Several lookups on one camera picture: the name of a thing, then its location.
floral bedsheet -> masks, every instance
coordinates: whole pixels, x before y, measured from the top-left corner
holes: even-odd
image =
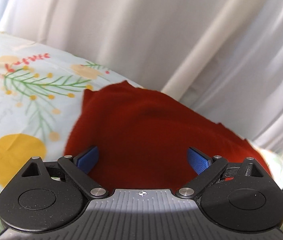
[[[31,156],[62,156],[84,89],[123,80],[91,61],[0,33],[0,192]]]

blue textured pad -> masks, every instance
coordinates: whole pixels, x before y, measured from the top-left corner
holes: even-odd
[[[88,174],[90,170],[98,162],[99,152],[98,148],[94,147],[83,155],[80,159],[77,160],[77,168],[83,171],[85,174]]]
[[[209,162],[199,153],[189,148],[187,151],[187,160],[193,170],[199,175],[209,167]]]

silver screw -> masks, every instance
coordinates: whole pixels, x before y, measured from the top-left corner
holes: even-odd
[[[195,192],[190,187],[182,187],[179,191],[179,194],[185,197],[193,195]]]
[[[93,188],[90,193],[94,196],[102,196],[106,193],[106,190],[101,188],[101,187],[97,187],[97,188]]]

red cloth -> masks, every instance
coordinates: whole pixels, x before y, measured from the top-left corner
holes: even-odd
[[[171,188],[177,190],[196,176],[187,162],[192,146],[230,162],[261,156],[246,140],[157,91],[127,82],[100,91],[85,90],[82,114],[66,145],[77,155],[91,145],[99,162],[89,176],[106,187]]]

curtain fold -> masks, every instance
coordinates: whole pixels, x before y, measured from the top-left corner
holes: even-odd
[[[105,65],[283,155],[283,0],[0,0],[0,31]]]

